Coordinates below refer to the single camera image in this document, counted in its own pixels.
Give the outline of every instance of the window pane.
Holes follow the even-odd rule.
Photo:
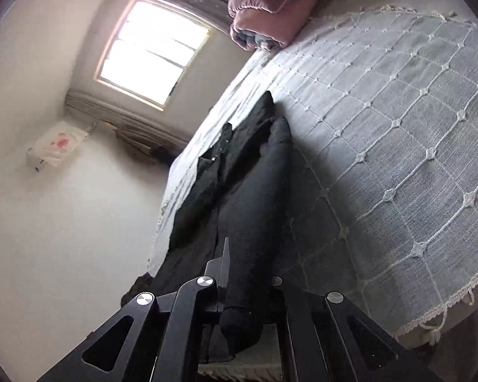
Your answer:
[[[181,67],[155,54],[117,40],[103,65],[101,76],[163,105],[182,71]]]
[[[207,27],[183,15],[144,1],[136,3],[127,19],[139,28],[156,31],[193,49],[200,47],[208,32]]]
[[[146,50],[159,54],[181,66],[187,66],[194,50],[177,43],[169,37],[146,29],[143,24],[127,22],[119,33],[119,38],[137,44]]]

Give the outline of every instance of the bedspread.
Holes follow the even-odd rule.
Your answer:
[[[478,283],[478,25],[392,7],[314,18],[252,56],[171,168],[152,275],[198,156],[266,90],[295,145],[279,274],[394,335]]]

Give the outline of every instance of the bed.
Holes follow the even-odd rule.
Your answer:
[[[197,158],[266,90],[295,145],[276,274],[344,293],[406,346],[436,342],[478,305],[474,14],[463,0],[331,0],[291,46],[253,54],[171,167],[151,275]],[[201,370],[279,379],[275,341],[267,329],[261,347]]]

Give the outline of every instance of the white floor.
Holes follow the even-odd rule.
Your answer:
[[[0,158],[0,363],[33,382],[146,271],[168,169],[98,128],[59,168]]]

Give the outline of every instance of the white bedspread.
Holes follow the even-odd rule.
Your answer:
[[[270,90],[296,145],[278,271],[343,292],[403,334],[478,282],[478,27],[427,6],[341,2],[335,12],[353,11],[314,19],[274,56],[255,53],[210,111],[171,168],[149,272],[198,156]]]

